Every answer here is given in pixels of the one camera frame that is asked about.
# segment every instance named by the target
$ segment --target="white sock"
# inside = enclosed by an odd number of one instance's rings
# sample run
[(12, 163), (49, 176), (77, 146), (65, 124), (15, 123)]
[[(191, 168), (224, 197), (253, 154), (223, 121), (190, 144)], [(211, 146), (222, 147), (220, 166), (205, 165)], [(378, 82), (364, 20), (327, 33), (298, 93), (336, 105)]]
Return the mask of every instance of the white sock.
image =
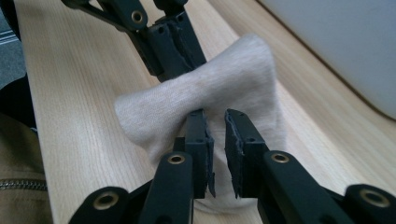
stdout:
[(186, 116), (203, 108), (215, 139), (216, 199), (206, 194), (196, 207), (208, 212), (236, 212), (253, 204), (236, 200), (224, 151), (227, 108), (252, 120), (267, 146), (285, 150), (285, 128), (276, 96), (274, 60), (266, 43), (245, 35), (210, 62), (188, 74), (145, 91), (120, 96), (115, 109), (128, 138), (145, 149), (154, 166), (172, 149)]

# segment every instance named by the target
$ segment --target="beige jacket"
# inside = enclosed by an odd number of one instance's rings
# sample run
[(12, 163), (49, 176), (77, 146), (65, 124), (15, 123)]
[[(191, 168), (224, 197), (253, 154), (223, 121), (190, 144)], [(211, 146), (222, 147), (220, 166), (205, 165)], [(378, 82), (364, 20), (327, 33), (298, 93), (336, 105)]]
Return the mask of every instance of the beige jacket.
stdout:
[(0, 114), (0, 222), (52, 223), (37, 136), (3, 114)]

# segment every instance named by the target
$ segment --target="gray surface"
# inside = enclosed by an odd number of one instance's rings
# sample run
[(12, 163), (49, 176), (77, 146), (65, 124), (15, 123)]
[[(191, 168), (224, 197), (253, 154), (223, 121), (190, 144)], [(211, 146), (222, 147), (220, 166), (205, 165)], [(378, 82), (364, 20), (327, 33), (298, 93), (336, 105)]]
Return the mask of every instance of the gray surface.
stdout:
[[(0, 33), (9, 30), (0, 10)], [(25, 66), (20, 41), (0, 45), (0, 89), (9, 82), (25, 75)]]
[(261, 1), (361, 96), (396, 119), (396, 1)]

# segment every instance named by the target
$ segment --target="zipper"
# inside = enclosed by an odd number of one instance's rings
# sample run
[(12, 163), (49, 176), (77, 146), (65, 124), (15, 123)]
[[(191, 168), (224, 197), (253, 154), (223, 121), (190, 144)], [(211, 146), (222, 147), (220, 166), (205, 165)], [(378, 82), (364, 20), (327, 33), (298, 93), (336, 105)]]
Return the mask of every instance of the zipper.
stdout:
[(37, 179), (2, 179), (0, 180), (0, 190), (2, 189), (48, 190), (47, 182)]

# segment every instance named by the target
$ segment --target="wood grain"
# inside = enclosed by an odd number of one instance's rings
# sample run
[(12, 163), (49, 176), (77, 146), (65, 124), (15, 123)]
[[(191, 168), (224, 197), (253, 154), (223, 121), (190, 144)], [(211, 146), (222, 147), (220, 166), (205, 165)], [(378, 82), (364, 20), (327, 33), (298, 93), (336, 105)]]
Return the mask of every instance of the wood grain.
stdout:
[[(150, 22), (161, 16), (151, 1), (142, 2)], [(53, 218), (65, 223), (94, 190), (133, 190), (152, 178), (147, 155), (123, 135), (113, 102), (158, 82), (128, 37), (112, 26), (60, 0), (15, 3)], [(244, 33), (268, 41), (289, 151), (317, 181), (340, 193), (366, 182), (395, 194), (395, 122), (362, 102), (256, 2), (210, 3), (190, 0), (186, 6), (206, 57)], [(194, 214), (194, 223), (259, 222), (254, 208), (239, 215)]]

